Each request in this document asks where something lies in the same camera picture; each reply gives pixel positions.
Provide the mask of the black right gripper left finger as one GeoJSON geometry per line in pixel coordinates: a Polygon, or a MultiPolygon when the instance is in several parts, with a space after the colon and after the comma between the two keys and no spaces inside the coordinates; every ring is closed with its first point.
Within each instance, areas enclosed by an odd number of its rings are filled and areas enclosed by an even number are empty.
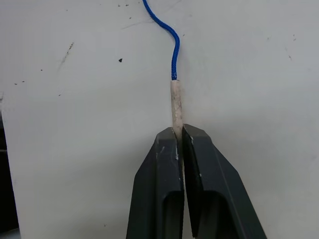
{"type": "Polygon", "coordinates": [[[128,239],[180,239],[184,186],[173,129],[157,134],[133,184],[128,239]]]}

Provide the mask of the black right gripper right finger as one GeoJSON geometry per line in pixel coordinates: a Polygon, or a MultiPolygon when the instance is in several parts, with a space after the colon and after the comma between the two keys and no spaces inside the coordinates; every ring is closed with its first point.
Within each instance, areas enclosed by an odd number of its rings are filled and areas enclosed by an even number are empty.
{"type": "Polygon", "coordinates": [[[264,239],[265,232],[237,170],[210,136],[182,130],[185,187],[196,239],[264,239]]]}

